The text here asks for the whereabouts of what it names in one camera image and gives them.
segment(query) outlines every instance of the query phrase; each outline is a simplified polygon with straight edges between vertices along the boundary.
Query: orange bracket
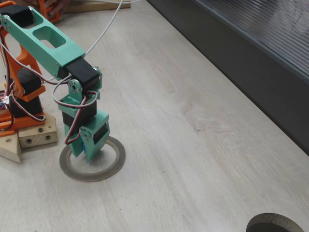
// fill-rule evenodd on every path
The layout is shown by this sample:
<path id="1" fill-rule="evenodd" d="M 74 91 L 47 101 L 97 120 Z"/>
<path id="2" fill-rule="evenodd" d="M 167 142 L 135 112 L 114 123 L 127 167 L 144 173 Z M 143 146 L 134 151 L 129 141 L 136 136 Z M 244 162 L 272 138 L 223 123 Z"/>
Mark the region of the orange bracket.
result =
<path id="1" fill-rule="evenodd" d="M 50 17 L 49 12 L 51 10 L 53 10 L 58 4 L 59 4 L 59 0 L 55 1 L 51 6 L 49 7 L 45 7 L 44 6 L 45 0 L 39 0 L 39 5 L 40 5 L 40 11 L 41 14 L 48 19 L 51 23 L 55 23 L 57 21 L 60 20 L 61 15 L 59 12 L 56 12 L 55 15 L 53 15 L 52 17 Z"/>

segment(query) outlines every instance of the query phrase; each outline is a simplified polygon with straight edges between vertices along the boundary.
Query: red wire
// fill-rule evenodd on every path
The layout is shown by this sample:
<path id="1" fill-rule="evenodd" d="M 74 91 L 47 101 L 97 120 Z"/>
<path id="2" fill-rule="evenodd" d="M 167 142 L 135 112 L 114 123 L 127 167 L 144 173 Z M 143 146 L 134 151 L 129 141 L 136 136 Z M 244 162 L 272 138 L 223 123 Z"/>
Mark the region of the red wire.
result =
<path id="1" fill-rule="evenodd" d="M 85 96 L 85 98 L 83 99 L 81 105 L 84 105 L 84 104 L 86 103 L 87 100 L 88 100 L 88 97 Z M 69 145 L 69 144 L 75 142 L 75 141 L 78 140 L 79 137 L 81 136 L 80 133 L 78 133 L 78 135 L 77 135 L 74 139 L 71 139 L 71 140 L 70 140 L 70 137 L 71 137 L 71 135 L 72 135 L 72 133 L 73 133 L 73 130 L 74 130 L 75 126 L 76 126 L 76 123 L 77 123 L 77 121 L 78 121 L 78 118 L 79 118 L 81 112 L 82 112 L 82 108 L 78 109 L 77 114 L 76 114 L 76 116 L 75 116 L 75 119 L 74 119 L 74 121 L 73 121 L 73 124 L 71 125 L 71 127 L 70 127 L 70 129 L 69 129 L 69 132 L 68 132 L 68 134 L 67 134 L 66 140 L 64 141 L 64 143 L 65 143 L 66 145 Z"/>

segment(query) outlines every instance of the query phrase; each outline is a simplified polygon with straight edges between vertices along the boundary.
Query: dark panel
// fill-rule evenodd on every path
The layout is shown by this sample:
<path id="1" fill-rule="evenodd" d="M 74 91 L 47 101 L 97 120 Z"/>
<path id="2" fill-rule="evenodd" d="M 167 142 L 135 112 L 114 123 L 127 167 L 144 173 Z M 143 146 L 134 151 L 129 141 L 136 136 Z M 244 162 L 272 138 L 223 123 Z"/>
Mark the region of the dark panel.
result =
<path id="1" fill-rule="evenodd" d="M 93 136 L 93 141 L 96 144 L 108 132 L 107 123 L 105 123 Z"/>
<path id="2" fill-rule="evenodd" d="M 30 72 L 29 70 L 20 69 L 17 75 L 20 84 L 25 90 L 25 94 L 32 93 L 42 85 L 41 79 L 36 74 Z"/>
<path id="3" fill-rule="evenodd" d="M 83 92 L 89 90 L 98 82 L 99 73 L 95 71 L 91 65 L 84 60 L 84 58 L 74 60 L 68 64 L 65 69 L 72 74 L 73 79 L 76 79 L 81 83 Z"/>
<path id="4" fill-rule="evenodd" d="M 39 97 L 34 98 L 33 100 L 26 102 L 21 99 L 16 99 L 16 101 L 30 114 L 35 115 L 43 112 L 41 101 Z M 10 108 L 15 118 L 27 116 L 27 114 L 22 111 L 13 101 L 10 96 Z"/>
<path id="5" fill-rule="evenodd" d="M 190 0 L 148 1 L 309 154 L 306 77 Z"/>
<path id="6" fill-rule="evenodd" d="M 27 6 L 4 6 L 0 8 L 0 14 L 8 15 L 21 28 L 30 26 L 34 22 L 33 14 Z"/>
<path id="7" fill-rule="evenodd" d="M 79 128 L 88 122 L 92 117 L 94 117 L 97 114 L 97 101 L 95 103 L 91 104 L 90 106 L 82 109 L 81 114 L 79 115 L 79 118 L 76 122 L 75 128 L 72 132 L 72 134 L 78 134 Z M 70 115 L 62 112 L 62 119 L 63 123 L 69 127 L 71 127 L 74 118 Z"/>

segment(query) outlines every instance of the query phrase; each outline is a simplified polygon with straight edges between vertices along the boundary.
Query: wood plank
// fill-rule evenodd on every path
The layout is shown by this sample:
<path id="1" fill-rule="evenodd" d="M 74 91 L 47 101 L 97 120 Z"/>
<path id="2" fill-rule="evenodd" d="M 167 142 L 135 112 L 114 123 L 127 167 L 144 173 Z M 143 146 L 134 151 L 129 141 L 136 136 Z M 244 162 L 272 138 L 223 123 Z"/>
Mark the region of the wood plank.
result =
<path id="1" fill-rule="evenodd" d="M 21 163 L 21 151 L 17 133 L 0 137 L 0 156 Z"/>
<path id="2" fill-rule="evenodd" d="M 58 142 L 55 117 L 45 114 L 46 123 L 19 129 L 19 142 L 22 148 Z"/>
<path id="3" fill-rule="evenodd" d="M 99 1 L 72 1 L 67 9 L 67 13 L 79 13 L 88 11 L 102 11 L 117 9 L 118 4 Z M 121 8 L 130 8 L 130 3 L 123 3 Z"/>

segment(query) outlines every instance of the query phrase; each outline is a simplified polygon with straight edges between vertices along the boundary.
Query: round hole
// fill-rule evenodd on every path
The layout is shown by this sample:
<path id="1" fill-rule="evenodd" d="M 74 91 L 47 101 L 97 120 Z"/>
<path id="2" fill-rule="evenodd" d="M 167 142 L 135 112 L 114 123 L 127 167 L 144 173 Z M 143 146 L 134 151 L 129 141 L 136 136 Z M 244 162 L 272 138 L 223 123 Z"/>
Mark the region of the round hole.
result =
<path id="1" fill-rule="evenodd" d="M 295 222 L 279 214 L 259 214 L 252 218 L 246 232 L 304 232 Z"/>

